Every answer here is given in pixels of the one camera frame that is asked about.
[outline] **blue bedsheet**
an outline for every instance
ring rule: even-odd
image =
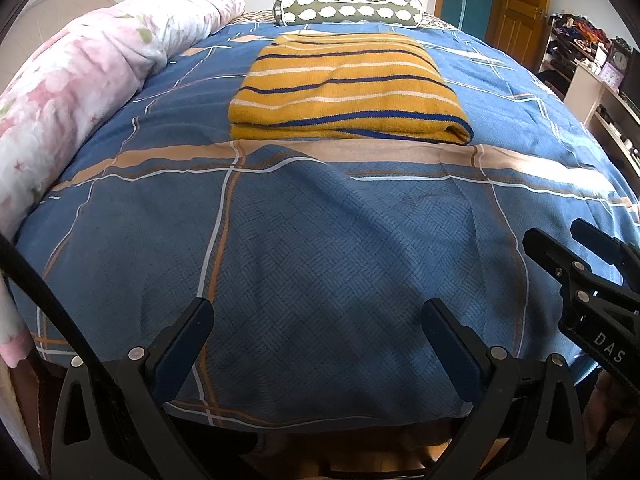
[[[302,27],[231,25],[149,78],[80,149],[18,248],[102,359],[146,345],[196,295],[216,322],[168,412],[244,430],[461,415],[418,314],[441,298],[489,345],[574,362],[558,284],[529,260],[539,227],[578,217],[638,243],[637,201],[564,105],[455,30],[420,41],[457,92],[471,146],[385,140],[229,143],[228,105],[260,50]],[[313,25],[334,32],[382,24]],[[42,354],[73,352],[13,289]]]

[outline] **wooden floor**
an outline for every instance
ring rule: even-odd
[[[278,437],[280,446],[282,437]],[[286,437],[285,448],[274,456],[244,458],[273,480],[322,476],[327,467],[343,472],[388,472],[433,466],[449,443],[438,431],[419,425],[403,428],[367,428],[338,433],[298,434]],[[496,441],[488,462],[504,445]]]

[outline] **pink floral blanket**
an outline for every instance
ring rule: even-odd
[[[242,14],[243,0],[126,0],[73,20],[0,94],[0,232],[13,238],[82,143],[180,54]],[[0,280],[0,355],[33,345]]]

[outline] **bed headboard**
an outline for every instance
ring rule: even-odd
[[[25,8],[0,43],[0,93],[27,58],[71,20],[113,0],[38,0]]]

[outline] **folded towel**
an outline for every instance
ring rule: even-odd
[[[284,34],[229,107],[233,139],[409,139],[466,144],[455,92],[417,41],[391,32]]]

